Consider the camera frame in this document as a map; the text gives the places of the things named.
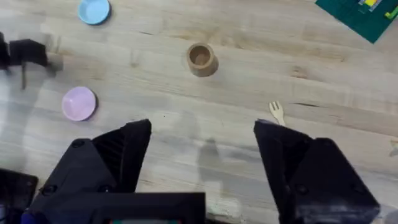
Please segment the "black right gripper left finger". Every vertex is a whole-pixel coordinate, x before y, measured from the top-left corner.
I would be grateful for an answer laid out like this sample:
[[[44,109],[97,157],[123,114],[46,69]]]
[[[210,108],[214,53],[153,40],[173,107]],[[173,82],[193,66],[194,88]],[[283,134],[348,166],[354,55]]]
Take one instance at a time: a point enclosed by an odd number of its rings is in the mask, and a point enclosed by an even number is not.
[[[74,140],[21,223],[94,223],[96,214],[119,210],[136,191],[151,132],[142,119]]]

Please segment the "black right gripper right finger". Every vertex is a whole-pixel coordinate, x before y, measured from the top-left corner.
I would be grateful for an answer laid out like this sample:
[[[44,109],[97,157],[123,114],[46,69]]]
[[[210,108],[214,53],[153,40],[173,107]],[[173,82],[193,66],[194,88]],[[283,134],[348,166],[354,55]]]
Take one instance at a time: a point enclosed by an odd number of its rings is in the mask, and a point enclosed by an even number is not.
[[[280,223],[372,223],[381,206],[330,138],[254,124]]]

